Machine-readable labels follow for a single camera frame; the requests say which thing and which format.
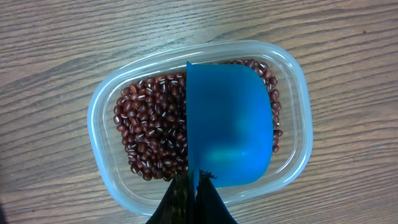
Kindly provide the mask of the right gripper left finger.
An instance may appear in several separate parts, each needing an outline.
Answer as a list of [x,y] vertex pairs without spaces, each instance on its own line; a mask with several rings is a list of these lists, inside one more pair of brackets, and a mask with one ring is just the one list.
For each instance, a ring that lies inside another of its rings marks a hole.
[[193,194],[188,175],[175,176],[146,224],[193,223]]

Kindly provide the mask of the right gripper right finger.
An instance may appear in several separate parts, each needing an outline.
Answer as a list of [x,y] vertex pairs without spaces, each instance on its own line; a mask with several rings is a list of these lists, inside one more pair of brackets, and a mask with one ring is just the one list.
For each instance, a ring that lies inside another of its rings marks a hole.
[[237,224],[224,205],[211,180],[211,172],[200,170],[195,200],[195,223],[199,224]]

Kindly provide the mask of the blue plastic measuring scoop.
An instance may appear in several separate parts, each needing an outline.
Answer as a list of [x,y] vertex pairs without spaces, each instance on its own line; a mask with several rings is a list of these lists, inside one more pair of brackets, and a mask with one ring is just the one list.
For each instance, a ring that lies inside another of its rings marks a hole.
[[235,64],[186,66],[188,171],[214,187],[260,179],[271,161],[273,120],[268,92],[251,68]]

